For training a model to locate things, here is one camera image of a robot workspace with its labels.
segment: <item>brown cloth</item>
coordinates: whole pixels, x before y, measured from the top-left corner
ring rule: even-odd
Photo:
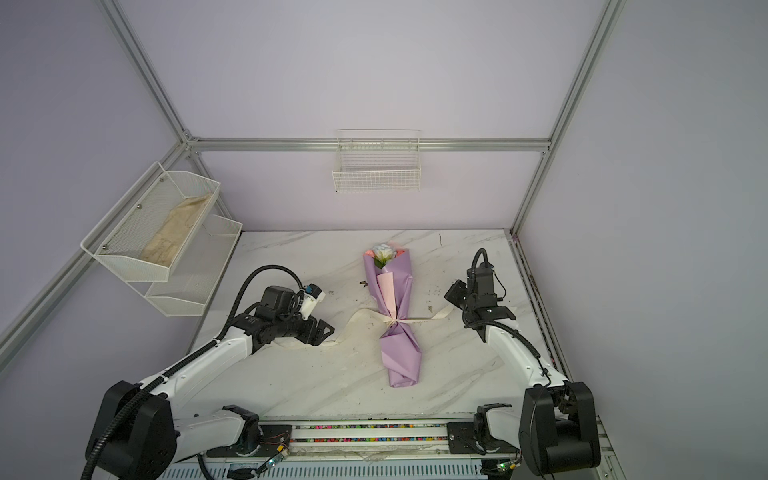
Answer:
[[[141,259],[157,265],[170,266],[190,230],[203,213],[210,195],[187,198],[172,208],[163,226],[141,252]]]

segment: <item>white wire basket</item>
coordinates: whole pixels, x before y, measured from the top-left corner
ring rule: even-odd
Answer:
[[[167,282],[219,196],[220,184],[215,180],[187,171],[166,171],[159,164],[151,170],[158,168],[161,172],[155,181],[96,251],[88,249],[86,240],[81,243],[83,250],[124,282]],[[141,259],[144,248],[163,226],[171,209],[184,199],[208,194],[210,197],[168,266]]]
[[[165,316],[203,315],[242,228],[240,222],[209,214],[170,279],[152,283],[144,298]]]
[[[418,130],[339,131],[333,169],[336,191],[418,190],[422,181],[419,136]]]

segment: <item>white wall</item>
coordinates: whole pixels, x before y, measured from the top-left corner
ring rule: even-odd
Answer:
[[[205,152],[245,230],[509,228],[537,152],[425,152],[420,191],[338,194],[334,152]]]
[[[0,65],[3,330],[174,137],[90,0],[4,2]],[[195,322],[92,267],[3,372],[0,477],[78,477],[104,391],[181,356]]]
[[[604,0],[123,0],[200,137],[548,137]]]
[[[523,226],[631,479],[766,476],[766,25],[628,2]]]

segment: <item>white marble surface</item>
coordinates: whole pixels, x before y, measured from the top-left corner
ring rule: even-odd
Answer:
[[[360,308],[376,309],[365,280],[362,253],[383,242],[411,250],[413,288],[409,316],[431,317],[448,303],[443,295],[466,270],[478,248],[488,251],[507,287],[504,304],[520,321],[521,332],[546,355],[544,341],[525,294],[503,230],[401,230],[244,233],[196,339],[200,346],[223,325],[234,297],[249,273],[277,263],[327,293],[314,316],[338,336]],[[248,288],[240,311],[258,301],[266,286],[295,287],[279,271],[266,271]],[[504,363],[477,333],[465,329],[461,313],[413,325],[423,351],[418,385],[394,389],[382,366],[379,337],[383,323],[355,322],[336,346],[286,349],[270,345],[231,367],[184,407],[184,414],[208,413],[237,404],[263,419],[363,419],[468,417],[478,406],[515,403],[522,389],[508,379]]]

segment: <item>purple wrapping paper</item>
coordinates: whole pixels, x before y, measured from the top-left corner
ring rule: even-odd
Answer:
[[[373,257],[362,256],[362,263],[366,267],[366,279],[368,281],[368,291],[379,304],[379,313],[389,315],[382,298],[382,292],[379,290],[379,282],[376,276],[381,273],[392,272],[392,280],[395,283],[395,302],[397,305],[397,319],[408,318],[408,307],[411,303],[411,285],[413,284],[413,274],[411,272],[411,253],[406,250],[399,257],[395,257],[386,263],[384,268],[376,268]]]
[[[379,340],[382,363],[389,369],[389,386],[413,386],[419,383],[422,350],[408,323],[395,322]]]

